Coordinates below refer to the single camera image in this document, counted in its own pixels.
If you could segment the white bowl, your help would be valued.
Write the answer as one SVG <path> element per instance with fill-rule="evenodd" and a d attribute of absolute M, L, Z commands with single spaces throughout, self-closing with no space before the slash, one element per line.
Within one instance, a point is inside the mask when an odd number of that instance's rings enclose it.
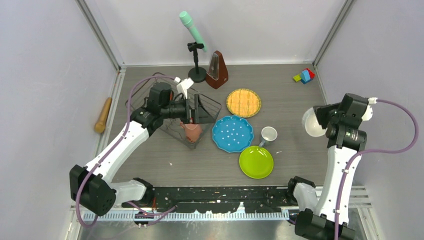
<path fill-rule="evenodd" d="M 312 107 L 303 114 L 301 123 L 306 133 L 311 137 L 321 137 L 326 133 L 327 129 L 322 128 L 322 126 L 318 123 L 317 116 Z"/>

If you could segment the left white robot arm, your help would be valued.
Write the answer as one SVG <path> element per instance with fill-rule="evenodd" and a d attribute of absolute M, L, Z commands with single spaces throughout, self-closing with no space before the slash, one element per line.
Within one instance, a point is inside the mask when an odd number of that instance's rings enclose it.
<path fill-rule="evenodd" d="M 179 119 L 184 124 L 212 124 L 212 116 L 201 102 L 199 94 L 189 99 L 185 94 L 189 84 L 177 85 L 176 94 L 169 83 L 154 83 L 145 105 L 134 110 L 122 131 L 93 160 L 85 166 L 75 165 L 69 172 L 70 194 L 77 207 L 83 206 L 96 216 L 104 216 L 115 205 L 135 201 L 141 207 L 153 202 L 151 185 L 140 178 L 113 183 L 118 169 L 129 156 L 160 128 L 164 120 Z"/>

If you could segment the pink ceramic mug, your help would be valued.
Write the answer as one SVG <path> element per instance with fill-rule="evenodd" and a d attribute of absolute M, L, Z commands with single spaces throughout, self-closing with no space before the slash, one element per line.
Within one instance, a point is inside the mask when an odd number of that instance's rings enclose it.
<path fill-rule="evenodd" d="M 195 144 L 201 139 L 203 129 L 199 124 L 183 123 L 181 121 L 179 125 L 183 128 L 185 138 L 189 144 Z"/>

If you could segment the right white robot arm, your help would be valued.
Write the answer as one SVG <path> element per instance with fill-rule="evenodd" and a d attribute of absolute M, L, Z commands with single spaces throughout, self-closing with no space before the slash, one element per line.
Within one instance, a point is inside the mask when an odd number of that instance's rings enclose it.
<path fill-rule="evenodd" d="M 349 228 L 349 199 L 353 177 L 367 142 L 359 129 L 362 121 L 372 117 L 365 97 L 347 93 L 339 103 L 316 105 L 302 117 L 302 126 L 312 137 L 325 136 L 327 170 L 321 194 L 315 184 L 295 176 L 288 182 L 285 198 L 298 205 L 294 232 L 307 240 L 352 240 L 355 230 Z"/>

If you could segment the black wire dish rack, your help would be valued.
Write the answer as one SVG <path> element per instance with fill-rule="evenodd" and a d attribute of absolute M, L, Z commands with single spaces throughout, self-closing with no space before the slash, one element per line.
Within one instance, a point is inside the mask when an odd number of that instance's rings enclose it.
<path fill-rule="evenodd" d="M 222 105 L 192 88 L 189 79 L 156 72 L 130 90 L 125 102 L 130 118 L 149 133 L 161 130 L 195 149 L 216 122 Z"/>

